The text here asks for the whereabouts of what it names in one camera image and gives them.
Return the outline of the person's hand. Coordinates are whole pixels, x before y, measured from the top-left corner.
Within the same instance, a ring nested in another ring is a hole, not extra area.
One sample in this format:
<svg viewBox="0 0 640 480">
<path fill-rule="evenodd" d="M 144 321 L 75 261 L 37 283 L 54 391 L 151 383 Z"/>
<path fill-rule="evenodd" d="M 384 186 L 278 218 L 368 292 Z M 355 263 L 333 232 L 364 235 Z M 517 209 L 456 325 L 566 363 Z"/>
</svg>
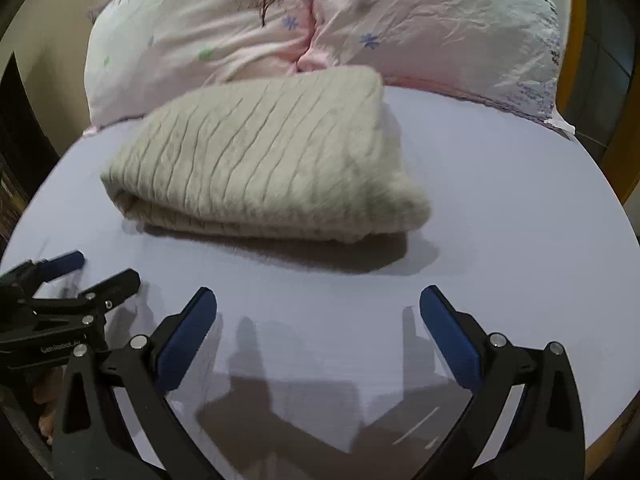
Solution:
<svg viewBox="0 0 640 480">
<path fill-rule="evenodd" d="M 39 432 L 49 446 L 53 443 L 56 407 L 64 372 L 64 366 L 55 367 L 34 387 L 34 401 L 43 408 L 38 419 Z"/>
</svg>

